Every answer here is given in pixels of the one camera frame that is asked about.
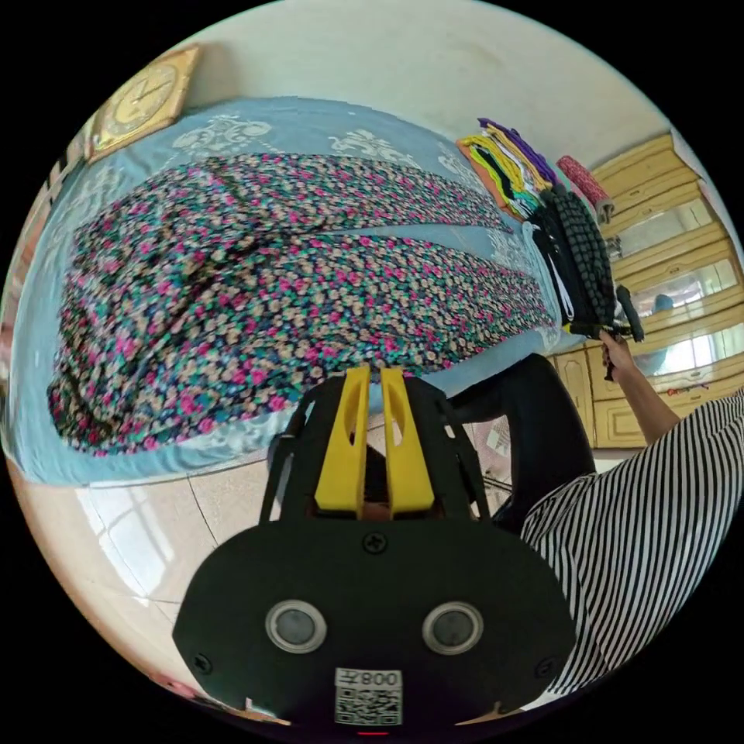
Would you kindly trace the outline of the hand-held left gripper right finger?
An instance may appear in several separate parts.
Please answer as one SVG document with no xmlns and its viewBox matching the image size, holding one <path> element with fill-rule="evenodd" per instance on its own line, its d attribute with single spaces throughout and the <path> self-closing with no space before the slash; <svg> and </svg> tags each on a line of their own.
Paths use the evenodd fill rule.
<svg viewBox="0 0 744 744">
<path fill-rule="evenodd" d="M 392 518 L 426 513 L 434 505 L 434 491 L 405 382 L 404 374 L 397 368 L 381 372 L 387 494 Z"/>
</svg>

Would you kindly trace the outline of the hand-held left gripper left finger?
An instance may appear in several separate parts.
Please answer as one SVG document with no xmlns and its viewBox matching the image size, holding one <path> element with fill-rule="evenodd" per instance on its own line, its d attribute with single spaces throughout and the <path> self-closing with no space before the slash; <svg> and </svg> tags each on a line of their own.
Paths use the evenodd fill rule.
<svg viewBox="0 0 744 744">
<path fill-rule="evenodd" d="M 351 368 L 343 379 L 315 489 L 322 513 L 361 513 L 367 460 L 370 368 Z"/>
</svg>

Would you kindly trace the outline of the person's right hand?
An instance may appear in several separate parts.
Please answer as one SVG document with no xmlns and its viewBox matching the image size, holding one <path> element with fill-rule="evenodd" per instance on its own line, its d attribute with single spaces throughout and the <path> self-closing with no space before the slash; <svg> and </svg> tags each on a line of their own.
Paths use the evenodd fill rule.
<svg viewBox="0 0 744 744">
<path fill-rule="evenodd" d="M 607 380 L 620 384 L 638 371 L 629 346 L 621 336 L 602 329 L 599 332 L 599 340 Z"/>
</svg>

